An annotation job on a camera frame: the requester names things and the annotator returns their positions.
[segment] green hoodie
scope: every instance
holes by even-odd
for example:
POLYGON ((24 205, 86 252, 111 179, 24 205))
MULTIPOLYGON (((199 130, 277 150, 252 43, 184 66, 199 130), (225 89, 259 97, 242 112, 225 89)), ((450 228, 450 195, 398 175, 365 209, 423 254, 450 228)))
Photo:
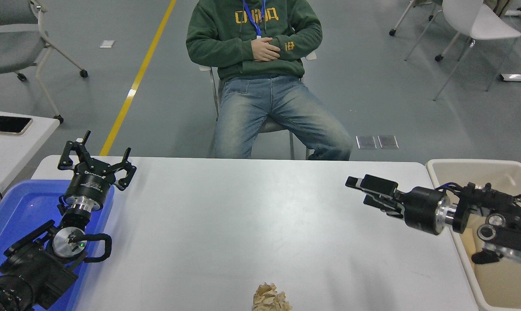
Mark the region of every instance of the green hoodie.
MULTIPOLYGON (((262 0, 247 0, 260 19, 262 0)), ((187 29, 187 53, 194 63, 218 67, 219 78, 278 74, 302 77, 301 57, 322 42, 320 20, 306 0, 266 0, 262 37, 281 49, 280 58, 255 61, 251 41, 257 37, 242 0, 199 0, 187 29)))

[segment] robotic arm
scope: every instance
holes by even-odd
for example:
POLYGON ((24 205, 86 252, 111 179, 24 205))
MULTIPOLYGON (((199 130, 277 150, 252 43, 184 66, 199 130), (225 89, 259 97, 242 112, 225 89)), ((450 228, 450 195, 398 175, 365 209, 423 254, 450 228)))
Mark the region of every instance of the robotic arm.
POLYGON ((4 252, 7 260, 0 266, 0 311, 31 311, 34 305, 49 309, 77 280, 73 272, 81 263, 101 262, 111 254, 111 237, 86 234, 91 213, 103 208, 111 185, 126 189, 136 172, 128 161, 130 148, 116 165, 89 156, 85 143, 68 141, 57 166, 74 171, 64 195, 59 197, 62 218, 59 226, 49 220, 30 232, 4 252), (73 165, 69 153, 74 151, 79 163, 73 165), (116 180, 115 173, 126 171, 116 180), (88 242, 104 241, 100 257, 87 257, 88 242))
POLYGON ((521 194, 513 197, 492 189, 489 183, 484 187, 448 183, 436 189, 415 187, 403 193, 394 181, 371 175, 349 177, 345 185, 366 193, 364 204, 434 235, 446 226, 461 234, 470 214, 483 216, 485 224, 477 229, 483 250, 472 255, 472 261, 485 264, 506 257, 521 263, 521 194), (458 197, 458 204, 450 203, 446 191, 458 197))

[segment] phone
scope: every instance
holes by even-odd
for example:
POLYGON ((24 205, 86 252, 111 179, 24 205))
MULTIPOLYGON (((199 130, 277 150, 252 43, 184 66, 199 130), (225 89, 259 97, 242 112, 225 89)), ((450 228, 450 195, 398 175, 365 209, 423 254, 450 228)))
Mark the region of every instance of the phone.
POLYGON ((21 135, 31 123, 31 118, 0 116, 0 133, 21 135))

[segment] crumpled paper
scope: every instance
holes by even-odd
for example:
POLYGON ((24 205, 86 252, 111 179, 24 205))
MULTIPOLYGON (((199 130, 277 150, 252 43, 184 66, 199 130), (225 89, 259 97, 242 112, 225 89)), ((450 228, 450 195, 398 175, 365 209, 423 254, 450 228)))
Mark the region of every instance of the crumpled paper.
POLYGON ((290 311, 293 307, 286 301, 286 293, 278 293, 274 283, 260 285, 253 296, 252 311, 290 311))

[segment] white table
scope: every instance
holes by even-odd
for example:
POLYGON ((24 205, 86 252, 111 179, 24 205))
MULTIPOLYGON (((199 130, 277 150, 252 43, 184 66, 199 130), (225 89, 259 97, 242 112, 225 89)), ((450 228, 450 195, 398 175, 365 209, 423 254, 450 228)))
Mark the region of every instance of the white table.
POLYGON ((32 118, 32 123, 21 135, 0 133, 0 191, 4 193, 6 187, 59 126, 59 120, 1 111, 0 116, 32 118))
MULTIPOLYGON (((70 179, 58 158, 33 179, 70 179)), ((247 311, 264 282, 297 311, 477 310, 448 232, 409 228, 345 187, 367 173, 431 187, 419 163, 130 160, 105 228, 112 255, 89 267, 78 311, 247 311)))

